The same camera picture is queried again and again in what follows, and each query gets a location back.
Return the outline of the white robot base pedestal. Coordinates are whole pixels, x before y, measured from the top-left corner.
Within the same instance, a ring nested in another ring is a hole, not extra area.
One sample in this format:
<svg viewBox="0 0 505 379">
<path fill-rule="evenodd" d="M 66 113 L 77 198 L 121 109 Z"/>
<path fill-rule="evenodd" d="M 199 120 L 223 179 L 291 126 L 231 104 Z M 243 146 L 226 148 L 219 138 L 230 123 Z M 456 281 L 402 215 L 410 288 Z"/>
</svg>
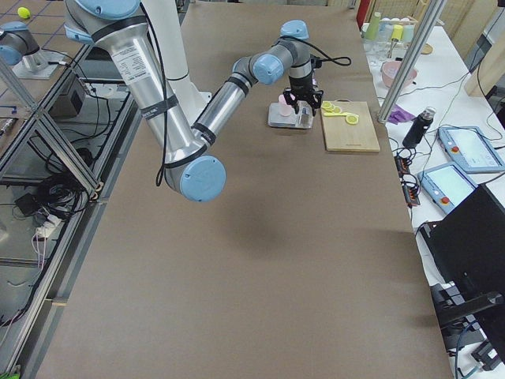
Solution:
<svg viewBox="0 0 505 379">
<path fill-rule="evenodd" d="M 192 125 L 208 103 L 191 81 L 183 45 L 176 1 L 146 0 L 141 2 L 159 42 L 168 83 Z"/>
</svg>

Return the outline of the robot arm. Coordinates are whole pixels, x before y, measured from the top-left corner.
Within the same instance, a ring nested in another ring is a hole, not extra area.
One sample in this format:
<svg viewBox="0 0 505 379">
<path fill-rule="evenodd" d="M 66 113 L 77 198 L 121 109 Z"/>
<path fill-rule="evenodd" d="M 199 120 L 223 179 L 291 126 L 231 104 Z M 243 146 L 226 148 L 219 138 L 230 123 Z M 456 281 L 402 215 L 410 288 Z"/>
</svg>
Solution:
<svg viewBox="0 0 505 379">
<path fill-rule="evenodd" d="M 161 144 L 157 182 L 191 201 L 211 201 L 222 192 L 226 170 L 208 149 L 254 84 L 288 76 L 288 105 L 313 111 L 321 106 L 304 21 L 286 22 L 267 51 L 237 60 L 216 93 L 204 96 L 189 78 L 172 1 L 67 1 L 65 7 L 67 36 L 110 55 Z"/>
<path fill-rule="evenodd" d="M 15 66 L 23 57 L 37 53 L 39 44 L 21 21 L 1 25 L 1 57 L 9 66 Z"/>
</svg>

